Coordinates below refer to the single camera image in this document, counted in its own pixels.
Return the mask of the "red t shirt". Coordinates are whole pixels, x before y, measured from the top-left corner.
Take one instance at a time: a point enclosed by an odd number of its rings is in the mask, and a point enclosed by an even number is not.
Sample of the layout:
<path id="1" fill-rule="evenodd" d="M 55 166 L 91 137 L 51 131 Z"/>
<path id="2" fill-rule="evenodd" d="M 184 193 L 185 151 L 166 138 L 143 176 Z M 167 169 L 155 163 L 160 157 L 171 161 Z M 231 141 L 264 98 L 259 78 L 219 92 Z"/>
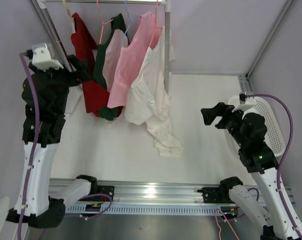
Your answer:
<path id="1" fill-rule="evenodd" d="M 119 110 L 107 107 L 110 93 L 93 79 L 95 67 L 93 51 L 98 49 L 98 45 L 79 14 L 74 13 L 71 18 L 74 31 L 70 39 L 75 56 L 84 68 L 84 77 L 80 81 L 82 82 L 85 110 L 88 114 L 92 113 L 98 118 L 113 121 L 119 116 Z"/>

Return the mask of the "beige wooden hanger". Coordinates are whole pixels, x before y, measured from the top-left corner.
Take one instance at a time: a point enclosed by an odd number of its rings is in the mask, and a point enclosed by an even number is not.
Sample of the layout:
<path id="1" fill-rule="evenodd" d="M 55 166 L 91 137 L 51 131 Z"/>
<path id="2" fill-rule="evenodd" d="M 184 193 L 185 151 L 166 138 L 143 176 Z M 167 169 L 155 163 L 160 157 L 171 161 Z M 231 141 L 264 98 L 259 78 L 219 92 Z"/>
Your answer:
<path id="1" fill-rule="evenodd" d="M 65 11 L 66 11 L 66 13 L 67 13 L 67 15 L 68 15 L 68 17 L 69 17 L 70 24 L 71 24 L 71 29 L 72 29 L 72 33 L 74 34 L 74 33 L 76 32 L 76 28 L 75 28 L 75 20 L 74 20 L 72 14 L 71 14 L 70 9 L 69 9 L 68 6 L 67 6 L 66 0 L 62 0 L 62 3 L 63 3 L 63 6 L 64 6 L 64 8 L 65 8 Z"/>

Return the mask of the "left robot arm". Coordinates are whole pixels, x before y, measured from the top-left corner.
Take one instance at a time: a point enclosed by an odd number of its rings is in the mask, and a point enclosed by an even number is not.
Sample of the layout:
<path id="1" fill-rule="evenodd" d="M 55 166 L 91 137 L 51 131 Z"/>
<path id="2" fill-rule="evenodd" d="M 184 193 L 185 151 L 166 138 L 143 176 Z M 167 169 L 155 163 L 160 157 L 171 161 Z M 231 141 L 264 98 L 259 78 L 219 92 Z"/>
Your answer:
<path id="1" fill-rule="evenodd" d="M 68 207 L 82 198 L 92 201 L 98 197 L 97 179 L 88 175 L 77 176 L 63 191 L 49 195 L 70 88 L 90 80 L 88 65 L 83 60 L 72 54 L 67 61 L 74 71 L 64 66 L 42 70 L 33 63 L 26 65 L 27 77 L 21 94 L 26 103 L 22 132 L 24 168 L 19 197 L 8 211 L 8 222 L 26 223 L 37 229 L 56 228 Z"/>

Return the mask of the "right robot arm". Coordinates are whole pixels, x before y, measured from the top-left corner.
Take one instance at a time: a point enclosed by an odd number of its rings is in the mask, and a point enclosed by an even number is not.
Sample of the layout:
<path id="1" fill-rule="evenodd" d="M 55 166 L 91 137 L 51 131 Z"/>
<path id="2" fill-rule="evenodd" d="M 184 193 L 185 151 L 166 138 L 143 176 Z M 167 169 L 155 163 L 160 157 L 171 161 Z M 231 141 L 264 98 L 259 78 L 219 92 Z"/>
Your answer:
<path id="1" fill-rule="evenodd" d="M 302 222 L 297 216 L 282 180 L 277 177 L 280 165 L 265 142 L 265 118 L 257 113 L 244 113 L 233 105 L 219 102 L 201 109 L 206 126 L 215 118 L 217 129 L 227 130 L 239 146 L 241 163 L 256 182 L 263 196 L 261 206 L 246 190 L 238 177 L 220 182 L 218 196 L 223 202 L 234 202 L 260 232 L 262 240 L 302 240 Z"/>

